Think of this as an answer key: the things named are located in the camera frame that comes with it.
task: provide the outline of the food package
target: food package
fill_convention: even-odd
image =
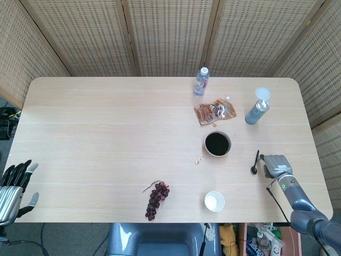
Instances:
[[[236,117],[234,107],[227,100],[218,99],[212,104],[199,104],[194,108],[200,124],[211,124],[216,120]]]

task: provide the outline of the table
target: table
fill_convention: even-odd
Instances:
[[[311,201],[327,217],[330,199],[298,84],[290,78],[212,77],[203,97],[192,77],[44,77],[30,86],[7,167],[39,163],[24,194],[36,208],[17,222],[146,222],[155,180],[170,186],[155,222],[284,222],[265,190],[271,182],[250,167],[257,150],[283,154]],[[256,88],[271,90],[270,110],[255,125],[244,121]],[[237,117],[200,126],[193,106],[230,97]],[[229,135],[226,157],[204,149],[207,133]],[[210,212],[204,196],[225,197]],[[275,184],[286,215],[291,208]]]

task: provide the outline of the robotic hand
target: robotic hand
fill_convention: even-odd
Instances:
[[[291,226],[300,233],[308,234],[331,247],[341,250],[341,224],[329,221],[309,200],[293,176],[293,170],[284,155],[260,155],[265,162],[264,172],[267,178],[277,181],[289,201],[293,212]]]
[[[23,193],[38,164],[31,164],[31,160],[17,166],[10,166],[0,180],[0,242],[7,241],[4,227],[12,224],[16,218],[32,211],[36,206],[39,193],[34,193],[28,206],[20,209]]]

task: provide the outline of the floor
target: floor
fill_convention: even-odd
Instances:
[[[6,101],[0,99],[0,106]],[[4,171],[12,140],[0,140],[0,174]],[[334,214],[333,220],[341,222],[341,214]],[[30,240],[40,243],[42,223],[14,223],[6,228],[7,237],[12,240]],[[109,231],[108,223],[47,223],[43,230],[43,244],[50,256],[93,255]],[[302,235],[302,255],[319,256],[319,245],[307,235]],[[0,245],[1,256],[43,255],[39,247],[32,244]],[[104,255],[108,240],[96,255]]]

